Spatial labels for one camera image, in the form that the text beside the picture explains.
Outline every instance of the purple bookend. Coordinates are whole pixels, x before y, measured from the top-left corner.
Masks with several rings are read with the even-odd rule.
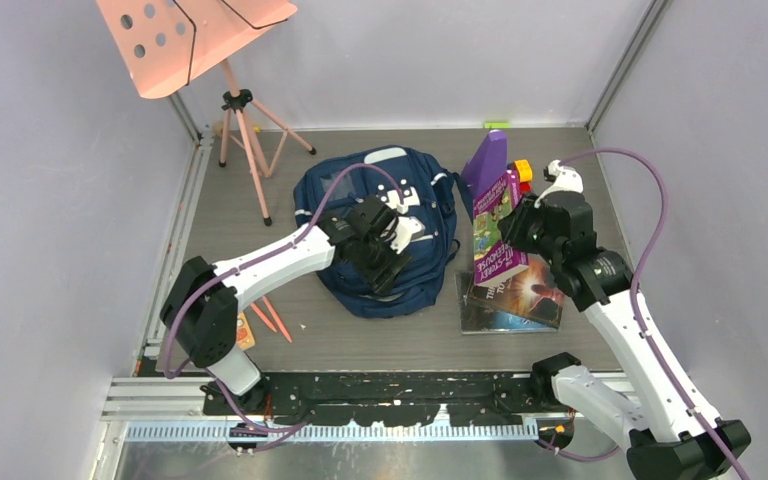
[[[505,173],[508,166],[508,137],[502,130],[491,130],[466,163],[463,178],[472,198],[478,198]]]

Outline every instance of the yellow object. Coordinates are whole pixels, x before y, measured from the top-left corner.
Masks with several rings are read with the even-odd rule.
[[[530,182],[534,178],[534,173],[531,171],[531,165],[528,163],[528,160],[524,158],[516,160],[514,161],[514,167],[516,167],[517,173],[519,173],[520,182]]]
[[[254,346],[254,335],[251,333],[246,314],[243,312],[237,315],[237,345],[243,350]]]

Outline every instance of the purple book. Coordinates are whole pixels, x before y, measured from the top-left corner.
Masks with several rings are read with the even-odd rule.
[[[473,200],[473,260],[479,287],[494,287],[528,268],[528,255],[502,243],[496,226],[511,214],[519,199],[519,175],[508,170]]]
[[[486,192],[507,168],[508,137],[501,130],[490,130],[472,160],[464,165],[461,178],[470,196],[475,199]]]

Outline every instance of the dark book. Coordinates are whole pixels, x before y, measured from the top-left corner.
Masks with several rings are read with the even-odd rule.
[[[536,255],[528,256],[528,267],[495,287],[473,285],[469,297],[493,310],[542,323],[561,324],[566,296],[556,286],[549,265]]]
[[[502,312],[470,298],[469,291],[475,284],[473,272],[455,274],[458,288],[458,304],[461,312],[461,333],[536,333],[555,332],[556,327],[534,322],[508,312]]]

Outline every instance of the tripod leg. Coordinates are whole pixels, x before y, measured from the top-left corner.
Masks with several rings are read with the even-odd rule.
[[[231,109],[225,110],[225,118],[222,120],[222,147],[219,150],[219,166],[225,167],[228,158],[228,137],[231,136]]]
[[[302,147],[304,147],[305,150],[308,151],[311,155],[316,155],[316,149],[313,148],[309,143],[304,141],[302,137],[299,136],[298,133],[294,132],[292,128],[287,126],[286,123],[281,121],[280,118],[276,117],[274,113],[272,113],[268,108],[264,107],[262,103],[260,103],[256,98],[252,100],[252,105],[254,105],[258,110],[263,112],[264,115],[269,117],[270,120],[272,120],[275,125],[278,125],[281,127],[285,132],[289,133],[291,137],[293,137],[299,144],[301,144]]]
[[[249,134],[249,140],[252,142],[252,151],[254,152],[254,158],[257,159],[260,169],[263,171],[263,176],[269,176],[269,167],[266,165],[266,156],[263,155],[263,148],[260,146],[260,140],[257,139],[257,132],[254,131],[254,125],[251,123],[251,117],[243,109],[243,118],[246,121],[246,130]]]
[[[263,187],[260,185],[260,175],[257,174],[257,165],[255,164],[254,152],[252,152],[251,148],[251,139],[246,129],[246,120],[243,117],[243,112],[240,110],[237,110],[235,113],[237,114],[237,123],[240,125],[240,133],[243,135],[243,147],[246,151],[246,159],[249,161],[254,189],[257,192],[257,201],[260,202],[263,223],[268,227],[272,225],[272,217],[269,216],[269,211],[266,208],[266,198],[263,196]]]

